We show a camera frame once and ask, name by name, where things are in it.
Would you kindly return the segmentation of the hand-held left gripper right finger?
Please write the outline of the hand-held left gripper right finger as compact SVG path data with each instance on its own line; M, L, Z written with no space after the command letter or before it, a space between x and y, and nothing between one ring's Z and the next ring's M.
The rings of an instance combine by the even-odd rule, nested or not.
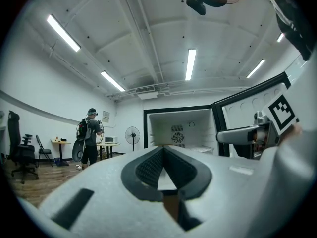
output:
M193 238L315 236L315 133L268 148L258 161L225 160L199 198L163 205Z

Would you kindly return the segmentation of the person's right hand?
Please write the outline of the person's right hand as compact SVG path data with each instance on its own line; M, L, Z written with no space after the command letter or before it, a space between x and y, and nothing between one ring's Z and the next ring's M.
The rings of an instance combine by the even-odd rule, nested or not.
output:
M299 122L291 125L281 135L280 141L279 141L279 145L281 145L284 141L286 141L287 139L289 139L289 138L291 138L293 136L300 135L302 132L303 132L303 129L302 129L302 127L301 127Z

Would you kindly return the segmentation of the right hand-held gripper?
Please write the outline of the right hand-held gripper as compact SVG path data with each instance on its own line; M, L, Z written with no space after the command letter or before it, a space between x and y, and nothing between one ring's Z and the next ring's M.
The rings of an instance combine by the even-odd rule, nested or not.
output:
M299 123L284 93L279 93L262 110L254 113L253 125L219 131L219 143L248 143L247 158L259 159L263 151L281 144Z

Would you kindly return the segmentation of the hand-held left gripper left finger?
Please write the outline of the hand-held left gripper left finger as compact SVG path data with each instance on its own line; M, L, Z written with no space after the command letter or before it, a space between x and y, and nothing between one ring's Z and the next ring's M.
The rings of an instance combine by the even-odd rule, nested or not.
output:
M94 194L70 231L80 238L177 238L184 230L161 202L134 197L122 184L121 171L146 150L99 161L59 186L40 204L53 217L82 188Z

